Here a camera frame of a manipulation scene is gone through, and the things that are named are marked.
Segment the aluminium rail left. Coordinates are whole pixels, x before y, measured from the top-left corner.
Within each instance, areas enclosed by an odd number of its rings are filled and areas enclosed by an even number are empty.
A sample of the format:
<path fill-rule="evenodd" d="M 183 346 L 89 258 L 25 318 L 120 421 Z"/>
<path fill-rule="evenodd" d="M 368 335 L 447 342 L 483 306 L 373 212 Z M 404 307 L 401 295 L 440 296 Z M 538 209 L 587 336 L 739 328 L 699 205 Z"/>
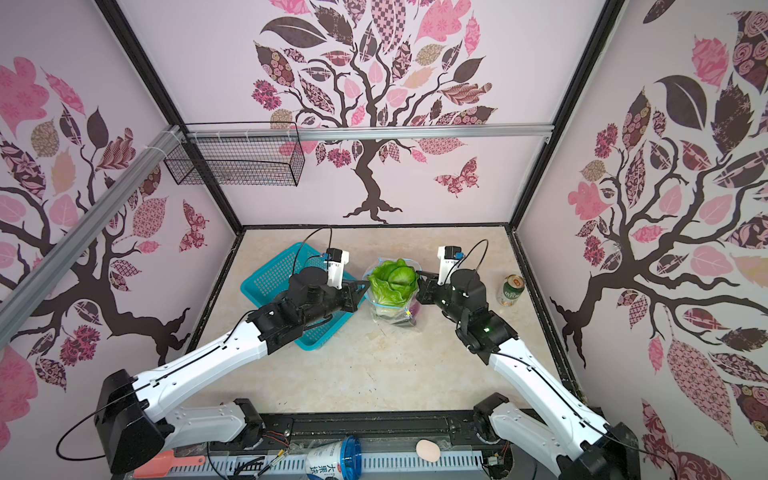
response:
<path fill-rule="evenodd" d="M 88 209 L 78 224 L 44 256 L 40 265 L 9 294 L 1 308 L 2 346 L 11 341 L 11 337 L 32 316 L 132 192 L 139 188 L 167 154 L 182 144 L 183 139 L 182 130 L 177 125 L 169 125 L 161 131 L 115 184 Z"/>

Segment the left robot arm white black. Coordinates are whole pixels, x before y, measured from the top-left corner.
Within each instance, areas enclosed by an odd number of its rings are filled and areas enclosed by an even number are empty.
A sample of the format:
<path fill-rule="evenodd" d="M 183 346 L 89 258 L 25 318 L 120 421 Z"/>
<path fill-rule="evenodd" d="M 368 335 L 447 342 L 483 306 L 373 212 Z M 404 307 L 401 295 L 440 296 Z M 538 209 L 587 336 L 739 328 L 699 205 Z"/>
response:
<path fill-rule="evenodd" d="M 186 409 L 183 402 L 251 362 L 275 353 L 338 312 L 357 311 L 370 284 L 340 269 L 306 267 L 271 303 L 248 311 L 228 333 L 175 361 L 135 376 L 121 369 L 102 384 L 90 418 L 113 475 L 135 471 L 162 452 L 201 443 L 257 446 L 265 424 L 252 402 L 237 398 Z"/>

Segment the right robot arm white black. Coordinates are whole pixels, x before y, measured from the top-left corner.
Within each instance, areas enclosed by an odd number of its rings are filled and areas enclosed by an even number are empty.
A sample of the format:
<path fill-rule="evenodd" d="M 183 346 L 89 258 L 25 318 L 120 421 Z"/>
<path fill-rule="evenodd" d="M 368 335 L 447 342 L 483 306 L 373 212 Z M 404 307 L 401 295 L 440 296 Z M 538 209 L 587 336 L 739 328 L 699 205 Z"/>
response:
<path fill-rule="evenodd" d="M 550 374 L 517 331 L 492 311 L 474 270 L 419 275 L 418 300 L 455 324 L 466 349 L 512 384 L 536 412 L 511 401 L 485 413 L 493 439 L 525 451 L 559 479 L 638 479 L 645 454 L 623 423 L 611 424 Z"/>

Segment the aluminium rail back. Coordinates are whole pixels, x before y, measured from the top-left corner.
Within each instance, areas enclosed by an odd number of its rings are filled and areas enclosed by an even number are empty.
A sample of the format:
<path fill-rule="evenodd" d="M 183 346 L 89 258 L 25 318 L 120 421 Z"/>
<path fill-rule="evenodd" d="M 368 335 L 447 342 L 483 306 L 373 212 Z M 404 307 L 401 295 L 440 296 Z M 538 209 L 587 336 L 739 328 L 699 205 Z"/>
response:
<path fill-rule="evenodd" d="M 225 129 L 224 124 L 202 124 L 198 129 L 188 125 L 186 137 L 190 141 L 203 139 L 223 141 L 225 139 L 255 140 L 271 138 L 296 141 L 344 141 L 381 139 L 422 139 L 422 138 L 484 138 L 484 137 L 544 137 L 554 131 L 551 124 L 481 124 L 481 125 L 436 125 L 396 127 L 349 127 L 349 128 L 265 128 L 253 125 L 251 128 Z"/>

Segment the teal plastic basket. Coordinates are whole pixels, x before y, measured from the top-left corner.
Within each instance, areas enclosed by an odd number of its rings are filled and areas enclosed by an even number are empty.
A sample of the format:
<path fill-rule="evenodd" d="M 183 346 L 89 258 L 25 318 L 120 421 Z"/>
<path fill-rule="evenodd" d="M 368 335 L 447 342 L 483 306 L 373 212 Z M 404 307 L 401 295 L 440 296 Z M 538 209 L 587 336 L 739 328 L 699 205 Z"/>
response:
<path fill-rule="evenodd" d="M 279 294 L 288 289 L 289 277 L 294 260 L 297 260 L 295 272 L 298 273 L 304 267 L 319 267 L 326 270 L 322 253 L 309 245 L 301 246 L 296 243 L 266 264 L 258 268 L 247 277 L 240 285 L 241 293 L 260 308 L 271 303 Z M 295 341 L 295 344 L 304 351 L 320 349 L 342 326 L 352 317 L 352 313 L 337 311 L 332 319 L 317 328 L 305 331 Z"/>

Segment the white blue yogurt cup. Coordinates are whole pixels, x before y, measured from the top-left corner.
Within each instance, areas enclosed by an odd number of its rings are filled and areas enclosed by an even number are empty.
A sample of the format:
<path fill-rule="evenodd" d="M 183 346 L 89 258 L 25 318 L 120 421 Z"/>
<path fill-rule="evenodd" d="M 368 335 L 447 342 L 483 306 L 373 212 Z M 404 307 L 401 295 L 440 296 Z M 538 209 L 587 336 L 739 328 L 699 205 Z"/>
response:
<path fill-rule="evenodd" d="M 359 480 L 362 474 L 360 441 L 354 436 L 310 449 L 305 457 L 309 479 Z"/>

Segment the aluminium rail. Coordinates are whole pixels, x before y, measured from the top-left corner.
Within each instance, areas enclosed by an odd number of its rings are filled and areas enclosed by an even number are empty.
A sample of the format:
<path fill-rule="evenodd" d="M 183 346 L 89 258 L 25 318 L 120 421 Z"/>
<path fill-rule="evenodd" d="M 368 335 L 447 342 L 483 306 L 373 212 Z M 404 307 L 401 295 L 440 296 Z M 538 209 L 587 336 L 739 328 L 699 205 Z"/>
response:
<path fill-rule="evenodd" d="M 225 129 L 224 124 L 202 124 L 198 129 L 188 125 L 186 137 L 190 141 L 203 139 L 223 141 L 225 139 L 255 140 L 271 138 L 296 141 L 344 141 L 381 139 L 422 139 L 422 138 L 484 138 L 484 137 L 544 137 L 554 131 L 551 124 L 481 124 L 481 125 L 436 125 L 396 127 L 349 127 L 349 128 L 265 128 L 253 125 L 251 128 Z"/>
<path fill-rule="evenodd" d="M 2 346 L 11 341 L 11 337 L 32 316 L 132 192 L 139 188 L 167 154 L 182 144 L 183 139 L 182 130 L 177 125 L 169 125 L 161 131 L 115 184 L 88 209 L 78 224 L 44 256 L 40 265 L 9 294 L 1 308 Z"/>

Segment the green drink can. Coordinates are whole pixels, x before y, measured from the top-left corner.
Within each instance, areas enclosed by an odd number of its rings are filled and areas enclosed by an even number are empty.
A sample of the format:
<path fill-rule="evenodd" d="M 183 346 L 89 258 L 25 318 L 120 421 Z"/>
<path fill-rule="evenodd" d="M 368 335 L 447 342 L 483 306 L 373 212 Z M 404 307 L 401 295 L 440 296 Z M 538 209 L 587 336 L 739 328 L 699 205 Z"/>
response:
<path fill-rule="evenodd" d="M 520 274 L 510 274 L 502 282 L 498 292 L 498 302 L 502 306 L 512 306 L 525 291 L 525 279 Z"/>

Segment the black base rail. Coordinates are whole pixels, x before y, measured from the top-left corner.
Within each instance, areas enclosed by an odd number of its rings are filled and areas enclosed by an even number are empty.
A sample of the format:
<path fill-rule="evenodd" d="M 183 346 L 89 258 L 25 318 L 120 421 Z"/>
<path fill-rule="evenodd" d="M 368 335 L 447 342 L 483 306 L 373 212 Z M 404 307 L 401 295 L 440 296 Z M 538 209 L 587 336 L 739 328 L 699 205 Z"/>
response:
<path fill-rule="evenodd" d="M 218 442 L 231 451 L 257 448 L 264 438 L 304 442 L 341 436 L 390 439 L 424 436 L 448 437 L 453 446 L 489 449 L 508 442 L 533 455 L 540 463 L 553 461 L 561 479 L 637 479 L 637 438 L 624 424 L 604 425 L 594 440 L 578 440 L 578 452 L 567 455 L 566 443 L 554 436 L 531 409 L 516 408 L 495 393 L 471 410 L 280 413 L 260 414 L 252 403 L 238 398 L 215 407 L 179 408 L 166 418 L 149 419 L 140 405 L 109 407 L 95 425 L 110 471 L 126 474 L 163 451 Z"/>

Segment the green lettuce cabbage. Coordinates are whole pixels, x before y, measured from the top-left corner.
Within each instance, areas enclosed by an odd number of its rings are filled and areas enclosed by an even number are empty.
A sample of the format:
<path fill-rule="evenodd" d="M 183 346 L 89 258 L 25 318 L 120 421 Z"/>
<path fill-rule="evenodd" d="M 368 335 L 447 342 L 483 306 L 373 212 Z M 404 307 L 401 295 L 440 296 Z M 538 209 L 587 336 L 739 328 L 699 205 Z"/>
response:
<path fill-rule="evenodd" d="M 387 307 L 403 307 L 418 290 L 419 275 L 404 259 L 384 261 L 368 276 L 374 302 Z"/>

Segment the clear zip bag blue zipper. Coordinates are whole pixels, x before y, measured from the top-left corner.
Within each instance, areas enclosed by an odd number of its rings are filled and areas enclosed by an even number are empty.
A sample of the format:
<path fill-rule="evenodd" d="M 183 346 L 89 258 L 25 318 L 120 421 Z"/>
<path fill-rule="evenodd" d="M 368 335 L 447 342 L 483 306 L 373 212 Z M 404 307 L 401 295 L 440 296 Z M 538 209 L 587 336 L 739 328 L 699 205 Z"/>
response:
<path fill-rule="evenodd" d="M 365 299 L 375 321 L 402 328 L 415 328 L 420 306 L 420 265 L 411 259 L 379 258 L 365 272 L 370 282 Z"/>

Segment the red plastic scoop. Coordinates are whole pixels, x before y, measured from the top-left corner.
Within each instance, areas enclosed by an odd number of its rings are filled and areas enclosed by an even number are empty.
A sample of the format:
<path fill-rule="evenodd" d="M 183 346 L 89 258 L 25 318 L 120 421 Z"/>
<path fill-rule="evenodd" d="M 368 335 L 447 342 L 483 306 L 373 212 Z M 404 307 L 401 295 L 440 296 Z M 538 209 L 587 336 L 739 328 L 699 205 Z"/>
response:
<path fill-rule="evenodd" d="M 206 462 L 203 455 L 188 457 L 176 457 L 172 450 L 158 454 L 156 457 L 139 467 L 133 472 L 134 479 L 163 478 L 172 468 L 202 466 Z"/>

